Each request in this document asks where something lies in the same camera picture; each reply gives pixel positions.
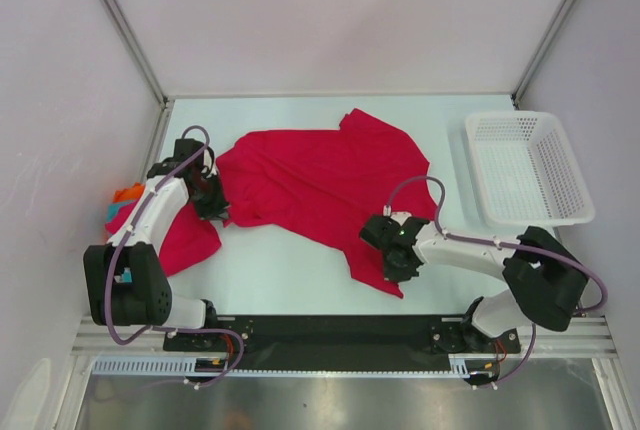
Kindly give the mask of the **red t shirt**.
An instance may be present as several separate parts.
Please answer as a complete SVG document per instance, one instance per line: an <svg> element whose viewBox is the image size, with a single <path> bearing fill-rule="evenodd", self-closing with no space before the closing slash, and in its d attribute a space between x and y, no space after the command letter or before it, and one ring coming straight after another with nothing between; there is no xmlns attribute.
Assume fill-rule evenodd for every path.
<svg viewBox="0 0 640 430"><path fill-rule="evenodd" d="M213 256L222 246L215 227L199 218L192 203L174 218L159 253L167 277L172 277Z"/></svg>
<svg viewBox="0 0 640 430"><path fill-rule="evenodd" d="M359 232L386 203L418 217L435 215L426 182L397 188L430 167L407 133L353 109L336 129L250 132L216 164L232 223L277 225L337 249L354 280L403 295Z"/></svg>

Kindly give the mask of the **white perforated plastic basket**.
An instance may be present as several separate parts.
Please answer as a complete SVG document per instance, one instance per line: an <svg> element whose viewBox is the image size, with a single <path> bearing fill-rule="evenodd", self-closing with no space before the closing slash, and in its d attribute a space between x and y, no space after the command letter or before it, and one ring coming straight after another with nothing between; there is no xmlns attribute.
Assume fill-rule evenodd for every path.
<svg viewBox="0 0 640 430"><path fill-rule="evenodd" d="M485 219L496 226L586 224L595 208L560 120L545 112L468 116L469 158Z"/></svg>

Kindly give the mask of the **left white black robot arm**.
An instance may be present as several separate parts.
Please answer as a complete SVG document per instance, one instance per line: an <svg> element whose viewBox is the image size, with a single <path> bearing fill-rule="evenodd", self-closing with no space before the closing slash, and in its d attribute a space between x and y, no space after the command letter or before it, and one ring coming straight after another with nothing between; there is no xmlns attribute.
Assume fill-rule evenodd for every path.
<svg viewBox="0 0 640 430"><path fill-rule="evenodd" d="M178 295L169 279L220 249L214 224L227 219L228 207L209 144L176 140L173 154L149 169L141 196L107 242L83 255L93 322L186 329L197 348L214 347L221 337L214 305Z"/></svg>

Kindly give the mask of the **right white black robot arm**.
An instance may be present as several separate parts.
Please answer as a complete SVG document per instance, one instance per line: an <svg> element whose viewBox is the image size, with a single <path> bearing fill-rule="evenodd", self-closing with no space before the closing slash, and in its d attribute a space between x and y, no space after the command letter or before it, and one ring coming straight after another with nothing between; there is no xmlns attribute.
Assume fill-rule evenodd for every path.
<svg viewBox="0 0 640 430"><path fill-rule="evenodd" d="M417 277L426 265L470 270L504 282L506 290L477 297L461 319L462 341L478 353L517 327L566 331L588 283L575 267L577 261L539 227L527 228L514 242L456 238L433 221L399 212L370 217L360 238L381 253L383 276L392 283Z"/></svg>

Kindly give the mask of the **folded red t shirt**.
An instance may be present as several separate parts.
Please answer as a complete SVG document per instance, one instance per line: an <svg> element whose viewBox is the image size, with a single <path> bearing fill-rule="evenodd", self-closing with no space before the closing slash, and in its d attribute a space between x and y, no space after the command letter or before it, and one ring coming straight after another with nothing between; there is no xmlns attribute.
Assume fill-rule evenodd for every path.
<svg viewBox="0 0 640 430"><path fill-rule="evenodd" d="M215 227L199 218L192 203L174 218L159 253L167 277L172 277L213 256L222 246Z"/></svg>

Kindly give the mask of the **orange t shirt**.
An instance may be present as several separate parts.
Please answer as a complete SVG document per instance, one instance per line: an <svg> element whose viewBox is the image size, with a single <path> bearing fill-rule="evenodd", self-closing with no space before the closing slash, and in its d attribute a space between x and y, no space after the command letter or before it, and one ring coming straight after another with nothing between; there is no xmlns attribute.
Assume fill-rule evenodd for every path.
<svg viewBox="0 0 640 430"><path fill-rule="evenodd" d="M116 190L112 197L113 204L137 201L144 193L146 186L136 182L133 186Z"/></svg>

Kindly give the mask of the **teal t shirt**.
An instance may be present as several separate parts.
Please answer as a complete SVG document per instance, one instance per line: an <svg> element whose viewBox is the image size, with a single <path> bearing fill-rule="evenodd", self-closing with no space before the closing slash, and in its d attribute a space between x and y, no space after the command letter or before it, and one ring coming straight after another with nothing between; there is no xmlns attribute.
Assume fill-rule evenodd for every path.
<svg viewBox="0 0 640 430"><path fill-rule="evenodd" d="M112 202L111 204L109 204L106 211L105 221L107 223L110 223L111 221L113 221L117 217L120 210L130 205L131 203L132 201L129 200L129 201Z"/></svg>

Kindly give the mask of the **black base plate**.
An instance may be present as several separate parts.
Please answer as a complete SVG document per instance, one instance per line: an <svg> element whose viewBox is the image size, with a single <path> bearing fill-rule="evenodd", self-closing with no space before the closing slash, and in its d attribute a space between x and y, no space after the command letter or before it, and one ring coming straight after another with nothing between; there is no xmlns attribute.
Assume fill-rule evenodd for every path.
<svg viewBox="0 0 640 430"><path fill-rule="evenodd" d="M238 365L250 371L404 372L440 371L449 357L488 360L497 351L521 351L508 329L491 340L473 336L461 315L235 315L217 327L245 343Z"/></svg>

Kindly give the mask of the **aluminium frame rail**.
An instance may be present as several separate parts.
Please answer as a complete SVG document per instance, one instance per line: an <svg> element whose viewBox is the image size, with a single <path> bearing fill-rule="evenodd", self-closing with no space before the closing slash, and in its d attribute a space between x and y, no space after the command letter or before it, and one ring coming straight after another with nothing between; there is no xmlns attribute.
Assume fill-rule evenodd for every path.
<svg viewBox="0 0 640 430"><path fill-rule="evenodd" d="M533 358L616 358L618 352L604 317L573 319L565 332L538 328Z"/></svg>

